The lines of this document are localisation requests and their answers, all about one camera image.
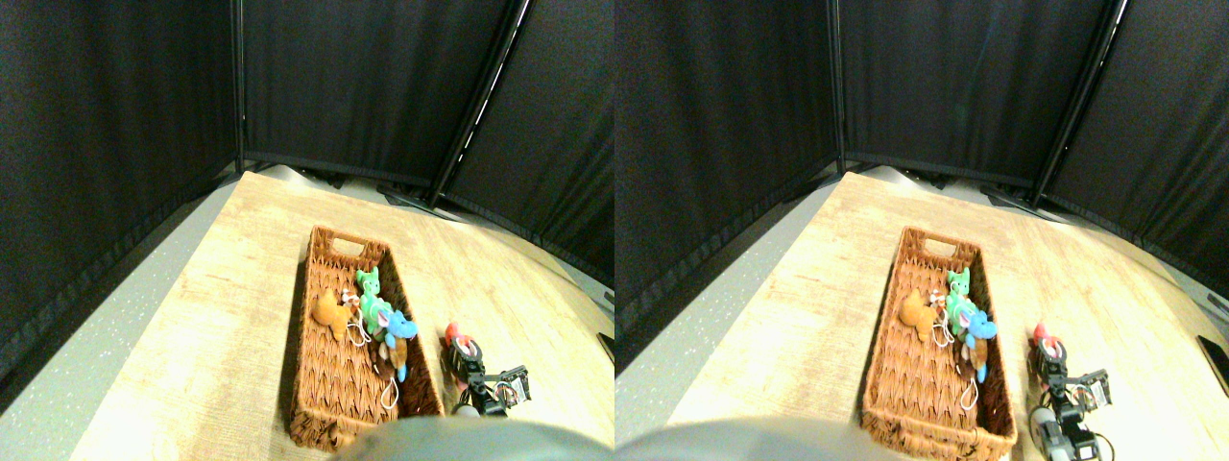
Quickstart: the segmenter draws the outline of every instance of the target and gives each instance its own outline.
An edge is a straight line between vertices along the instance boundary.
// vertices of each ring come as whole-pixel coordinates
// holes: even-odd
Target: brown plush toy
[[[316,301],[316,309],[311,311],[311,317],[320,325],[333,331],[333,338],[342,341],[345,338],[345,323],[350,320],[350,309],[337,302],[333,290],[324,291]]]
[[[388,349],[388,344],[380,342],[380,347],[367,348],[371,354],[371,363],[376,364],[376,372],[381,381],[388,381],[393,376],[397,369],[406,365],[406,360],[409,359],[409,349],[406,345],[406,338],[397,338],[397,348]]]
[[[971,380],[977,376],[977,370],[986,365],[986,360],[991,357],[991,348],[986,344],[986,339],[976,339],[977,347],[973,348],[972,354],[970,354],[967,345],[961,345],[956,348],[956,364],[960,368],[960,379]]]
[[[939,313],[933,307],[922,301],[922,295],[918,294],[917,289],[909,291],[908,297],[901,302],[901,322],[917,329],[918,341],[923,343],[930,341],[930,329],[938,316]]]

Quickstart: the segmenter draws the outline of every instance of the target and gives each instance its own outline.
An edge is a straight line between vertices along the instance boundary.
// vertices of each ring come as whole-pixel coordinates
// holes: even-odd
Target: basket handle hole
[[[345,254],[345,256],[359,256],[363,254],[363,248],[365,245],[359,242],[351,242],[340,237],[333,238],[333,251]]]
[[[955,245],[940,242],[938,240],[927,238],[922,246],[925,248],[925,251],[933,254],[943,256],[945,258],[950,258],[956,254]]]

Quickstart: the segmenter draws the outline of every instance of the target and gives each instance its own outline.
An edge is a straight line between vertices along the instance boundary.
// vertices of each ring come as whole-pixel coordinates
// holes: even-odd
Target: wicker basket
[[[363,252],[358,256],[339,253],[333,248],[334,238],[359,243]],[[355,286],[355,269],[371,270],[372,267],[380,268],[380,297],[412,320],[388,245],[321,226],[312,229],[290,420],[290,438],[301,446],[337,451],[376,424],[412,416],[444,414],[423,355],[423,334],[407,342],[408,371],[406,381],[398,384],[401,397],[392,409],[385,409],[379,398],[388,381],[374,371],[369,347],[337,341],[328,327],[311,318],[316,300],[324,290],[348,289],[361,294]],[[347,333],[358,334],[353,328]]]
[[[954,245],[951,256],[925,248],[927,240]],[[968,297],[994,318],[982,251],[973,243],[905,227],[892,264],[879,332],[875,336],[866,388],[862,397],[862,427],[875,441],[896,451],[939,460],[998,460],[1015,445],[1011,397],[1003,372],[998,341],[989,341],[986,382],[971,411],[957,400],[967,380],[956,375],[954,345],[939,348],[919,342],[912,327],[900,322],[901,300],[917,289],[948,294],[948,270],[970,268]]]

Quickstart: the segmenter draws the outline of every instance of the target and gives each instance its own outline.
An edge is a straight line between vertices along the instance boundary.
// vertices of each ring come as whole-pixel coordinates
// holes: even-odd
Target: orange plush toy
[[[316,301],[316,309],[311,311],[311,317],[333,331],[333,338],[342,341],[345,338],[345,323],[350,320],[350,307],[339,305],[333,290],[324,291]]]
[[[901,322],[913,327],[918,332],[918,341],[930,341],[930,329],[939,313],[933,307],[922,301],[922,295],[917,289],[909,293],[908,297],[901,302]]]

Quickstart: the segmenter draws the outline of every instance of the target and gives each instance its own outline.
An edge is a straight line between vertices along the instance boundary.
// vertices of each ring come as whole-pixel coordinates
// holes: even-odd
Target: green plush toy
[[[363,323],[367,334],[375,341],[383,339],[383,328],[380,326],[380,312],[385,312],[386,316],[392,315],[392,305],[387,301],[380,299],[380,268],[371,268],[371,272],[359,272],[354,277],[359,282],[359,286],[363,286],[363,296],[359,297],[359,311],[363,312]]]
[[[977,312],[977,306],[968,300],[968,268],[965,272],[955,273],[948,270],[948,325],[951,326],[951,334],[961,338],[961,333],[968,326],[968,320]]]

